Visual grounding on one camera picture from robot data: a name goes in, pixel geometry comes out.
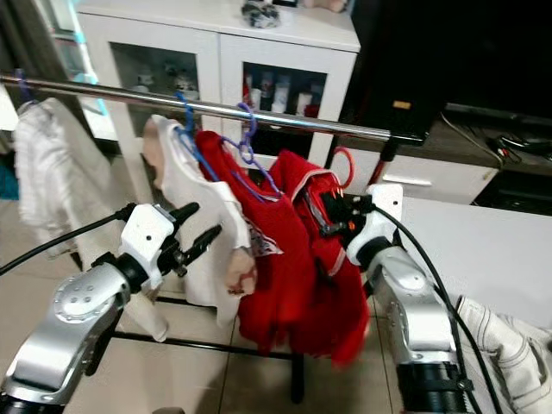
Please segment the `red plastic hanger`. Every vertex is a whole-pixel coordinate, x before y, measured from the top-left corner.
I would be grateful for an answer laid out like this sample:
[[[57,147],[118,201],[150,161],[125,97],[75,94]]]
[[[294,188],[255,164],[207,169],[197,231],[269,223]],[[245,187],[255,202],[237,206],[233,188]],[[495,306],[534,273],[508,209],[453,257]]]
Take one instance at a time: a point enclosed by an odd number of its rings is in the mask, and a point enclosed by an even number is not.
[[[339,182],[339,188],[340,189],[348,189],[349,186],[351,186],[352,181],[354,181],[355,178],[355,160],[354,155],[350,153],[350,150],[348,150],[346,147],[338,146],[334,149],[334,158],[338,158],[339,155],[343,155],[344,159],[347,161],[347,166],[344,168],[344,171],[346,171],[346,176],[344,176],[344,180]]]

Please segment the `red jacket with white trim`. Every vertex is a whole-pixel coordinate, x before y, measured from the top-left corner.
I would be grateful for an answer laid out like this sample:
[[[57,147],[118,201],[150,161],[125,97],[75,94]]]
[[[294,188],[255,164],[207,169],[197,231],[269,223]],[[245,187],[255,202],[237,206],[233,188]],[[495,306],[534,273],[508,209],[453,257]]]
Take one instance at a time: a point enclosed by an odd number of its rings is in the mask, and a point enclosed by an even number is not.
[[[339,238],[323,236],[324,224],[342,217],[327,216],[320,202],[323,192],[346,194],[332,171],[292,151],[281,151],[271,174],[304,224],[316,271],[307,315],[292,326],[292,350],[327,356],[335,367],[350,366],[367,338],[369,304],[360,268],[348,260],[346,245]]]

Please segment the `purple plastic hanger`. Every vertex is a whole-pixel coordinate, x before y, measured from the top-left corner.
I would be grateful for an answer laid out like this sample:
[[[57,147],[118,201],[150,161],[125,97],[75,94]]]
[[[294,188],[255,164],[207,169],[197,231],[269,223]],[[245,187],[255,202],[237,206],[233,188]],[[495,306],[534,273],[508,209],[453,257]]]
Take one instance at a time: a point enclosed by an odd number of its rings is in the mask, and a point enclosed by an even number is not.
[[[237,107],[241,110],[245,110],[248,113],[248,129],[246,129],[243,138],[240,141],[230,141],[229,138],[226,138],[225,135],[222,137],[222,141],[227,143],[232,143],[233,147],[238,151],[241,161],[246,163],[249,166],[255,166],[255,169],[259,171],[261,176],[264,177],[267,181],[269,188],[276,193],[276,196],[261,196],[256,190],[249,189],[249,192],[253,194],[257,200],[266,201],[266,202],[275,202],[277,198],[283,198],[286,194],[280,190],[276,183],[273,182],[271,173],[268,172],[259,162],[256,161],[255,151],[252,147],[252,138],[254,137],[257,130],[259,130],[259,122],[255,117],[255,114],[252,110],[252,107],[245,102],[237,103]]]

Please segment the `blue plastic hanger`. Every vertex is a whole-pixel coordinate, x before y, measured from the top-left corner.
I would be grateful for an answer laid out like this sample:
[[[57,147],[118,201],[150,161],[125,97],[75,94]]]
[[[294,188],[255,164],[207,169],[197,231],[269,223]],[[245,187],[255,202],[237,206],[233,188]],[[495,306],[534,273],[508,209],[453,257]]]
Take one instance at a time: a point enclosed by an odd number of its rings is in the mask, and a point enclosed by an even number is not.
[[[185,113],[185,125],[183,125],[183,133],[179,133],[179,141],[181,141],[182,146],[185,146],[185,149],[189,151],[192,155],[192,158],[205,170],[205,176],[208,179],[213,179],[214,181],[220,181],[220,178],[217,177],[217,174],[210,169],[210,163],[206,161],[204,154],[198,150],[196,143],[196,119],[194,119],[193,108],[188,103],[185,95],[181,91],[176,91],[174,96],[180,100],[183,107],[183,113]]]

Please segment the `cream t-shirt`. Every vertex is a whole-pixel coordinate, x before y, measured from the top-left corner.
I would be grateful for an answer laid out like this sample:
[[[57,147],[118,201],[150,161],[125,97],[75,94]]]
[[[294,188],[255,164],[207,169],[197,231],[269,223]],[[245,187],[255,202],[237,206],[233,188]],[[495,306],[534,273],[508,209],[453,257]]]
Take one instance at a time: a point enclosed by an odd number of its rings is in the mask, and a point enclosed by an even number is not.
[[[190,248],[203,232],[221,226],[206,251],[186,266],[183,292],[190,303],[216,307],[217,322],[231,326],[241,299],[256,285],[251,229],[228,183],[209,181],[180,142],[181,129],[181,123],[171,118],[150,116],[143,127],[142,157],[154,169],[154,185],[173,208],[198,204],[177,233],[182,248]]]

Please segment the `red t-shirt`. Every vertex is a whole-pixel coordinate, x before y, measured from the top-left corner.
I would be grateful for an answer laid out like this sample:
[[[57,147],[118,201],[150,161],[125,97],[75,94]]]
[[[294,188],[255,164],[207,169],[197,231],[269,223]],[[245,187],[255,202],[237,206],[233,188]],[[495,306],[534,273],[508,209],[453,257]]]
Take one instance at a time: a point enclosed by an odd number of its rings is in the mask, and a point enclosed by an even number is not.
[[[287,196],[272,183],[254,183],[219,134],[204,130],[194,141],[216,180],[228,183],[251,225],[256,287],[241,301],[238,319],[241,335],[267,352],[307,315],[316,276],[308,234]]]

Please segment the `white checked shirt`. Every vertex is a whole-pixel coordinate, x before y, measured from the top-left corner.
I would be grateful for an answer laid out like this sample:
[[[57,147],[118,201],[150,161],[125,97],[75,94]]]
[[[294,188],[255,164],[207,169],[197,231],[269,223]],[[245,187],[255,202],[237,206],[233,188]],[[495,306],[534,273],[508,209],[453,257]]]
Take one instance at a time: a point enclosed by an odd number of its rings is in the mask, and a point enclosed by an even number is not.
[[[20,218],[42,244],[133,201],[111,162],[58,98],[21,106],[13,143]]]

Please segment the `white work table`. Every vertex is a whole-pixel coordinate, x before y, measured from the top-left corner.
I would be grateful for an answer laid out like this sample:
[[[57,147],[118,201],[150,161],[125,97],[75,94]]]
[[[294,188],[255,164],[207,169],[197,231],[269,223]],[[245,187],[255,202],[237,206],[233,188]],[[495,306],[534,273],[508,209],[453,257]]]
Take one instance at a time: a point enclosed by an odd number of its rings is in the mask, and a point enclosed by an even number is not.
[[[552,216],[404,198],[399,220],[433,260],[450,298],[552,329]]]

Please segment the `steel clothes rack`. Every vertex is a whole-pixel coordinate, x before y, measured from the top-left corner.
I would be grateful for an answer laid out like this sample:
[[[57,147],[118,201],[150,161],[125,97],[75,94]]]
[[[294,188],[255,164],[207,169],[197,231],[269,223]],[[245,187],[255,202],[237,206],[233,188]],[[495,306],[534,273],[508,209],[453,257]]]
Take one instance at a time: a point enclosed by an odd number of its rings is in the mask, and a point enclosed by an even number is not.
[[[16,85],[17,78],[12,74],[3,74],[1,72],[0,82],[3,85]],[[117,100],[126,104],[141,105],[150,108],[161,108],[162,110],[172,110],[183,113],[183,107],[180,100],[168,95],[159,95],[153,93],[138,93],[138,91],[128,91],[125,88],[108,87],[102,85],[91,85],[79,82],[67,82],[67,80],[44,80],[31,78],[27,79],[31,90],[43,91],[43,93],[55,93],[73,96],[87,96],[103,98],[108,100]],[[240,108],[220,103],[190,103],[194,111],[200,114],[216,116],[225,119],[235,119],[236,121],[247,121],[248,113]],[[379,182],[382,174],[389,168],[390,163],[394,161],[395,154],[398,153],[399,146],[421,147],[429,139],[427,133],[394,133],[394,131],[369,128],[350,123],[332,122],[332,121],[312,121],[304,116],[281,115],[272,113],[272,111],[259,111],[255,113],[257,122],[264,125],[280,126],[285,128],[300,129],[309,131],[309,133],[325,133],[332,135],[352,135],[360,137],[367,141],[384,142],[381,151],[381,160],[376,161],[375,170],[369,183]],[[206,348],[224,354],[245,354],[252,356],[264,356],[264,358],[281,359],[291,363],[291,386],[289,386],[289,398],[294,404],[300,404],[304,401],[306,395],[306,363],[301,354],[281,354],[272,352],[271,354],[260,354],[259,351],[252,348],[234,347],[229,344],[217,344],[213,342],[197,342],[197,340],[186,340],[178,338],[168,338],[164,342],[156,342],[152,336],[142,334],[131,334],[131,332],[110,331],[111,339],[130,340],[131,342],[148,342],[165,344],[165,346],[178,346],[188,348]]]

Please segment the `teal floor mat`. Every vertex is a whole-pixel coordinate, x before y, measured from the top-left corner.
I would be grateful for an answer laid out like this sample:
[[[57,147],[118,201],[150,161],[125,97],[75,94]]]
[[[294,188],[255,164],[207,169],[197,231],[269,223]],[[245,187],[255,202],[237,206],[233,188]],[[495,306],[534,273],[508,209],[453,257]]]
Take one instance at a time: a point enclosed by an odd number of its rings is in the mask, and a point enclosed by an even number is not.
[[[20,200],[19,181],[17,181],[16,170],[11,162],[1,161],[0,177],[1,200]]]

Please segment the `white glass-door cabinet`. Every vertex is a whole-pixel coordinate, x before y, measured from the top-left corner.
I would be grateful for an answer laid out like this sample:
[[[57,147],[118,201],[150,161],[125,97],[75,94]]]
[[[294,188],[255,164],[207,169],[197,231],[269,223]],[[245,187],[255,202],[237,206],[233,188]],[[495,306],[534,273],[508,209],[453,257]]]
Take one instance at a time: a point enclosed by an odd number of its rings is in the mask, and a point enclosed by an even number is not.
[[[277,28],[250,28],[244,0],[80,0],[75,5],[90,75],[98,85],[196,102],[235,105],[338,121],[361,43],[348,13],[279,7]],[[150,115],[183,119],[168,110],[100,100],[113,127],[96,138],[118,141],[123,184],[138,201],[151,201],[153,179],[142,158],[142,131]],[[264,168],[280,150],[320,166],[335,136],[261,127],[253,138]],[[427,155],[397,155],[382,180],[401,183],[407,196],[470,204],[494,170]]]

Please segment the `black television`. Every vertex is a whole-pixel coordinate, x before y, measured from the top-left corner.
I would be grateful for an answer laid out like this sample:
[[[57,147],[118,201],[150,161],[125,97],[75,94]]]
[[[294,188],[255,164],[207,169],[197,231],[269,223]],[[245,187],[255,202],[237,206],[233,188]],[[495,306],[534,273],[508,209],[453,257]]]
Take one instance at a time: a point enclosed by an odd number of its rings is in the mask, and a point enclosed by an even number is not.
[[[342,120],[425,133],[441,113],[552,131],[552,0],[354,0]]]

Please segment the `beige plush toy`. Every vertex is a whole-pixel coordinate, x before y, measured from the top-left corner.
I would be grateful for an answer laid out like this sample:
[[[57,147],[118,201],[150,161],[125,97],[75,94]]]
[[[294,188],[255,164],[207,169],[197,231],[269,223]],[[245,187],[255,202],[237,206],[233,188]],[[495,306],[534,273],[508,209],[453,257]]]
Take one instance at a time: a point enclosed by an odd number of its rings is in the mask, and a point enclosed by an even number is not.
[[[346,11],[351,0],[300,0],[301,7],[308,9],[324,9],[335,13]]]

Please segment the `small grey toy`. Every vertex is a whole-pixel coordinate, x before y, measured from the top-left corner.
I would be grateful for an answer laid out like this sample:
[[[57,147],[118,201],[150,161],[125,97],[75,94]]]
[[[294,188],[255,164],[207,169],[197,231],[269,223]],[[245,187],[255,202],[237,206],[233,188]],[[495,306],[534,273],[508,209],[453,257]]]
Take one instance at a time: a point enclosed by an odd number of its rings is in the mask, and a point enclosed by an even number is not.
[[[281,24],[279,8],[268,0],[245,0],[241,5],[241,18],[250,28],[268,30]]]

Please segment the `grey curtain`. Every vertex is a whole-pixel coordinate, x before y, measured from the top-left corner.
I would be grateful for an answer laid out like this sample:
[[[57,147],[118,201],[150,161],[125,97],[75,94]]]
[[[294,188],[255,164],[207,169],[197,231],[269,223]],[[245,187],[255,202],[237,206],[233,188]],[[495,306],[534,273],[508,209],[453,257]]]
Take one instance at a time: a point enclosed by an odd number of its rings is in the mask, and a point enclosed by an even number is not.
[[[38,0],[0,0],[0,72],[68,80]]]

